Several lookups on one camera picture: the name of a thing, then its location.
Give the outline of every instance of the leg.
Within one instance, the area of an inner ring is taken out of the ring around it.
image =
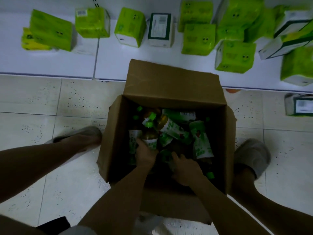
[[[88,128],[55,143],[1,151],[0,203],[31,186],[75,154],[98,146],[100,142],[101,134]]]
[[[245,150],[244,153],[247,152],[255,154],[251,149]],[[261,195],[254,186],[257,173],[250,165],[247,166],[242,161],[240,164],[235,164],[235,176],[230,195],[275,235],[311,234],[313,217],[279,205]]]

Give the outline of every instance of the white shelf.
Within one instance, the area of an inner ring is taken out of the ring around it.
[[[74,22],[74,15],[57,16]],[[23,27],[29,26],[30,13],[0,13],[0,74],[92,78],[96,56],[64,50],[32,53],[21,47]],[[98,39],[88,40],[97,48]]]
[[[216,71],[214,69],[216,51],[208,56],[181,54],[182,33],[175,32],[175,42],[171,48],[151,47],[147,41],[147,32],[140,48],[121,45],[114,35],[116,21],[111,21],[110,38],[100,39],[96,79],[125,81],[131,59],[138,59],[180,67],[188,70],[217,74],[224,88],[278,90],[290,92],[313,92],[313,84],[300,87],[280,81],[282,57],[260,60],[254,56],[253,68],[245,74]]]

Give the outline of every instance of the green bottle cap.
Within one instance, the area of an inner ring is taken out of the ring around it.
[[[137,111],[138,111],[138,112],[142,111],[142,109],[143,109],[142,106],[138,106],[138,107],[137,107]]]
[[[213,172],[208,172],[207,173],[207,178],[208,179],[214,179],[215,177],[214,177],[214,173]]]
[[[145,126],[147,128],[152,128],[153,127],[153,122],[147,122]]]
[[[156,114],[154,112],[151,112],[149,119],[154,120],[156,118]]]

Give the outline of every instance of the hand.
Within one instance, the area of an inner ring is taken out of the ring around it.
[[[150,150],[150,148],[148,148],[145,142],[139,138],[136,139],[136,142],[138,143],[138,147],[135,154],[137,166],[148,167],[151,169],[156,161],[156,156],[159,153],[159,151]]]
[[[203,176],[202,170],[197,162],[192,159],[186,159],[183,154],[180,158],[175,152],[172,152],[175,163],[173,179],[183,186],[190,186],[195,180]]]

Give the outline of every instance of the slipper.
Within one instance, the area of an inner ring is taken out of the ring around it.
[[[250,167],[258,179],[271,162],[271,153],[266,145],[259,140],[250,138],[236,151],[234,164],[244,164]]]
[[[99,137],[102,137],[102,133],[101,133],[100,129],[98,129],[96,126],[87,126],[85,128],[75,130],[71,133],[52,138],[51,140],[45,142],[45,144],[60,142],[62,139],[71,137],[71,136],[76,135],[76,134],[82,134],[82,135],[86,135],[86,136],[98,135]],[[63,163],[61,166],[73,161],[76,158],[79,158],[81,155],[91,151],[94,148],[95,147],[89,147],[86,151],[75,154],[69,160],[67,160],[65,163]]]

